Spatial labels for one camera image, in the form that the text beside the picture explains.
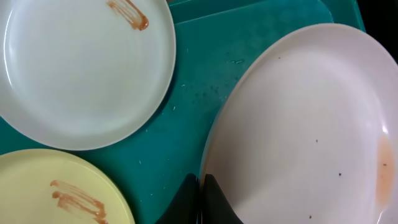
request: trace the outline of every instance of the brown sauce stain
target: brown sauce stain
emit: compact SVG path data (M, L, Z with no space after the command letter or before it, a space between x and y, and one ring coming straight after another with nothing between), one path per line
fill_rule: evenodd
M376 202L384 209L390 203L396 164L392 144L387 135L379 139L377 149Z
M144 30L149 26L148 18L130 0L108 0L106 4L122 15L133 29Z
M58 198L58 207L72 213L70 210L72 207L87 212L91 215L94 215L94 220L99 224L109 224L105 220L105 207L104 204L98 201L97 199L90 197L86 192L80 190L79 188L67 184L61 180L53 180L50 183L50 186L55 186L59 190L62 190L66 193L61 193L60 191L55 191L52 194L53 198ZM95 207L97 211L94 211L89 207Z

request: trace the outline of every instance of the yellow plate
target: yellow plate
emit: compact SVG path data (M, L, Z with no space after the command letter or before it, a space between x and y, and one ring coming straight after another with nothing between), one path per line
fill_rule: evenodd
M0 223L134 224L118 188L79 157L48 149L0 156Z

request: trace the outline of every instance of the green tray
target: green tray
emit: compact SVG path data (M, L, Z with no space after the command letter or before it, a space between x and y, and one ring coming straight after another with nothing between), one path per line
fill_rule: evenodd
M218 110L266 48L311 24L334 21L364 30L354 0L188 0L169 5L177 62L163 103L127 139L103 149L72 152L115 182L137 223L154 223L186 174L198 175ZM0 133L0 154L48 148L2 119Z

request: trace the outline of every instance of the dark background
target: dark background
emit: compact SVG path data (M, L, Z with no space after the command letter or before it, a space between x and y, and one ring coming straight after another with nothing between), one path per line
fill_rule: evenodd
M398 59L398 0L358 0L366 32Z

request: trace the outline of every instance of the dirty plate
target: dirty plate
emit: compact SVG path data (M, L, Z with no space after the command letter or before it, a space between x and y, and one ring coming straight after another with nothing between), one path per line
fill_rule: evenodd
M0 223L134 224L116 186L76 156L29 149L0 156Z
M5 0L0 30L0 115L52 147L95 149L132 134L174 69L161 0Z
M204 174L243 223L398 220L398 66L372 37L320 24L248 69L221 111Z

